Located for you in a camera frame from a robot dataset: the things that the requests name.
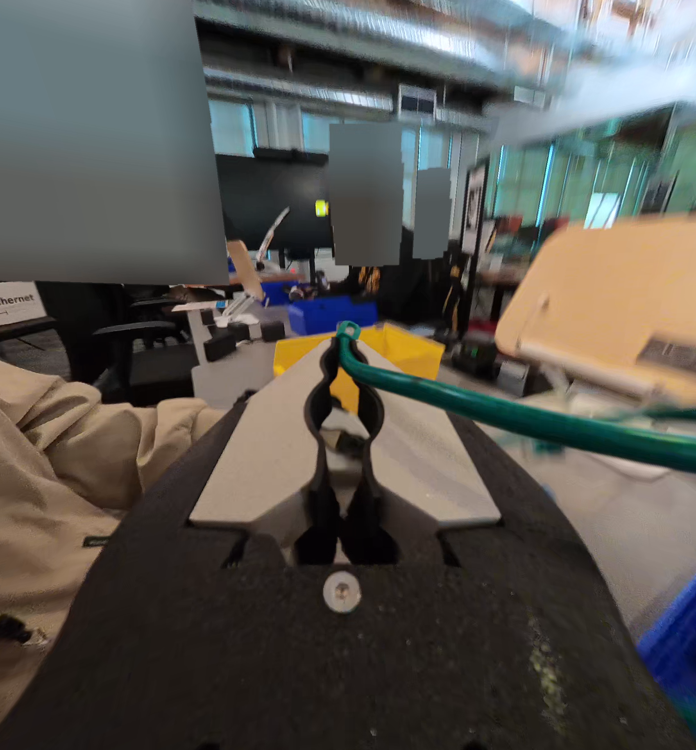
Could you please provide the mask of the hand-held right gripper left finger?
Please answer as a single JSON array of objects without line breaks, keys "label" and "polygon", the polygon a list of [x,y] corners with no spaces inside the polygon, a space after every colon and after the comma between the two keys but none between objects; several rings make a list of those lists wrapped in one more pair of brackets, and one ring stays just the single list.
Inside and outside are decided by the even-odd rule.
[{"label": "hand-held right gripper left finger", "polygon": [[189,522],[269,536],[297,564],[332,564],[340,505],[320,427],[333,408],[335,339],[321,342],[249,398]]}]

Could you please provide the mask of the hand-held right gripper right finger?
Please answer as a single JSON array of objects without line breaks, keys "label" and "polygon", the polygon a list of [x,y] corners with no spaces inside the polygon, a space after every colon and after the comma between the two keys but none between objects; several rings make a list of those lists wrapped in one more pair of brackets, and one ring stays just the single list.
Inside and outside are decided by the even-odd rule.
[{"label": "hand-held right gripper right finger", "polygon": [[340,526],[351,563],[395,564],[441,534],[502,520],[446,412],[353,380],[367,437]]}]

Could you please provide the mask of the yellow plastic bin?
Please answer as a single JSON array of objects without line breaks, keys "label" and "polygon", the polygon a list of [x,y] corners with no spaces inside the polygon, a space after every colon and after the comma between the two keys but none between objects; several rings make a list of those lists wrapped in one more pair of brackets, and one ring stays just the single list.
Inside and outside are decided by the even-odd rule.
[{"label": "yellow plastic bin", "polygon": [[[333,334],[316,334],[278,341],[274,354],[274,376],[283,374],[332,337]],[[390,323],[362,328],[360,340],[404,373],[436,380],[445,350],[441,343],[419,337]],[[358,387],[343,370],[339,371],[331,384],[331,395],[339,400],[344,410],[353,414],[358,412]]]}]

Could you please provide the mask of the blue plastic bin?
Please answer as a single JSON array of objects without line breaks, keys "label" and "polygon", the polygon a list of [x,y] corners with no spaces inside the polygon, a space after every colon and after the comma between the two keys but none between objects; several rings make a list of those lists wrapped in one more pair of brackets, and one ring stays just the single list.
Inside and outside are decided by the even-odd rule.
[{"label": "blue plastic bin", "polygon": [[351,296],[322,296],[288,305],[288,322],[297,336],[334,333],[345,321],[374,326],[379,313],[374,300]]},{"label": "blue plastic bin", "polygon": [[696,574],[644,633],[637,650],[696,738]]}]

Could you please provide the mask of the person's left forearm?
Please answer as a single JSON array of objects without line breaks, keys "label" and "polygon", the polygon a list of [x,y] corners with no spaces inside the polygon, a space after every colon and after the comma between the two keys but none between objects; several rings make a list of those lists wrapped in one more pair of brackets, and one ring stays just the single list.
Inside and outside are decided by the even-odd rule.
[{"label": "person's left forearm", "polygon": [[38,477],[128,509],[224,415],[197,398],[105,404],[93,386],[0,361],[0,491]]}]

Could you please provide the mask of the black device with green light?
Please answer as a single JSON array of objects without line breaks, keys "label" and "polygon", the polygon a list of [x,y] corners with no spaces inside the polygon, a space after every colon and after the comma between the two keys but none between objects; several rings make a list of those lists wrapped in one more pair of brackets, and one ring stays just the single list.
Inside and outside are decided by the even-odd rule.
[{"label": "black device with green light", "polygon": [[474,377],[490,379],[498,372],[498,354],[493,341],[465,341],[460,348],[458,364]]}]

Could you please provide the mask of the black office chair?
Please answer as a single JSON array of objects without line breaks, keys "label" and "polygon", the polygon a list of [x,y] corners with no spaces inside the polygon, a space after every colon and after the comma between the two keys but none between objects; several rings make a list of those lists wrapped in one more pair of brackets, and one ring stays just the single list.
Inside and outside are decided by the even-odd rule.
[{"label": "black office chair", "polygon": [[152,407],[160,401],[192,398],[192,370],[198,363],[185,335],[181,314],[169,297],[142,299],[128,305],[119,323],[105,325],[92,340],[106,352],[106,368],[95,381],[103,402]]}]

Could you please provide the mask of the light wooden board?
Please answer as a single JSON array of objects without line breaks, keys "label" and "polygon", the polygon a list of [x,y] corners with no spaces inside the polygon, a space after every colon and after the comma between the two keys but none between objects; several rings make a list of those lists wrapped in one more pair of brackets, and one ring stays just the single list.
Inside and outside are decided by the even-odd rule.
[{"label": "light wooden board", "polygon": [[558,230],[495,331],[504,355],[696,406],[696,212]]}]

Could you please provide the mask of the black monitor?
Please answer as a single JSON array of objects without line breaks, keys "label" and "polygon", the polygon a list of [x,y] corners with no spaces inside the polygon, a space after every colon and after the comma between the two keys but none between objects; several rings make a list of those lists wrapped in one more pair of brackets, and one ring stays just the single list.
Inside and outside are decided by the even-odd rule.
[{"label": "black monitor", "polygon": [[333,248],[326,154],[258,149],[253,156],[215,155],[227,241],[256,250],[284,209],[269,248],[302,254]]}]

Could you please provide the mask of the black white marker sign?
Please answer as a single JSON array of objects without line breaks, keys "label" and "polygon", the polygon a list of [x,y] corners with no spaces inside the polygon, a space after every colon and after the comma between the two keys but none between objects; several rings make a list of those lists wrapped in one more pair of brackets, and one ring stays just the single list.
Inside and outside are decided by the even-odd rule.
[{"label": "black white marker sign", "polygon": [[489,168],[490,159],[486,157],[474,164],[466,174],[460,248],[471,257],[477,255],[480,248]]}]

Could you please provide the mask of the white paper sign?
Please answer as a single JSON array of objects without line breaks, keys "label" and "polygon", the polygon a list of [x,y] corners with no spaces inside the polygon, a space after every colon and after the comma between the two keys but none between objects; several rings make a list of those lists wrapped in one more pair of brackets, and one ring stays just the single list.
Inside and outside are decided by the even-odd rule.
[{"label": "white paper sign", "polygon": [[46,317],[34,282],[0,282],[0,326]]}]

